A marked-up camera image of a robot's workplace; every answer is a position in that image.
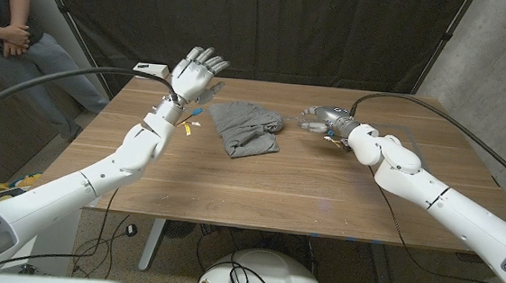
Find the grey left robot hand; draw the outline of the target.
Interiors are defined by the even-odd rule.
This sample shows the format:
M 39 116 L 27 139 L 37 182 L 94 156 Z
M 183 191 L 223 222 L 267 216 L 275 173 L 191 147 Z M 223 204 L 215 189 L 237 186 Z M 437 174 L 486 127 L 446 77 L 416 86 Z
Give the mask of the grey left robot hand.
M 212 57 L 213 52 L 212 47 L 206 50 L 194 47 L 171 71 L 170 84 L 181 105 L 190 102 L 206 104 L 223 87 L 224 83 L 218 82 L 207 88 L 212 78 L 230 65 L 230 62 L 221 56 Z

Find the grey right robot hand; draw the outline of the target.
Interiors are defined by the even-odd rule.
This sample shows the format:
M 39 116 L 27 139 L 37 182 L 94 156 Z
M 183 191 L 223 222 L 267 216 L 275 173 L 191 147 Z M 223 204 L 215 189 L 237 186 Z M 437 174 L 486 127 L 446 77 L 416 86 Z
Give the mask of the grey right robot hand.
M 305 130 L 316 133 L 326 133 L 332 131 L 335 135 L 339 135 L 342 138 L 349 136 L 351 131 L 359 126 L 359 122 L 356 121 L 350 113 L 341 107 L 336 106 L 311 106 L 304 111 L 303 115 L 315 115 L 317 120 L 310 123 L 300 123 L 300 126 Z

